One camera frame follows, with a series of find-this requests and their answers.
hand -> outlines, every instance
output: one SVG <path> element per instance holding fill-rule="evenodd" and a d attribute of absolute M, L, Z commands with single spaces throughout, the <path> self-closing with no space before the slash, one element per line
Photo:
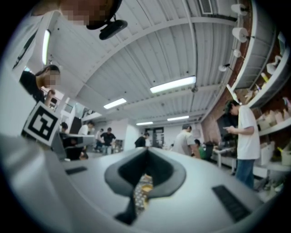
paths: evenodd
<path fill-rule="evenodd" d="M 47 93 L 48 98 L 53 98 L 55 97 L 55 90 L 51 89 L 49 90 L 49 92 Z"/>
<path fill-rule="evenodd" d="M 235 133 L 236 128 L 234 128 L 233 126 L 230 127 L 223 127 L 228 133 Z"/>

desk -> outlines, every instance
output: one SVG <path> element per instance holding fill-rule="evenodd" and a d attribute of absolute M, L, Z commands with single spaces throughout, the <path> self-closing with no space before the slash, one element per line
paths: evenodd
<path fill-rule="evenodd" d="M 223 150 L 217 150 L 213 148 L 213 152 L 218 155 L 218 167 L 221 168 L 221 154 L 226 153 L 226 152 L 231 152 L 235 149 L 235 147 L 230 147 L 230 148 L 225 148 Z M 234 173 L 235 171 L 235 166 L 236 166 L 236 158 L 231 158 L 231 172 Z"/>

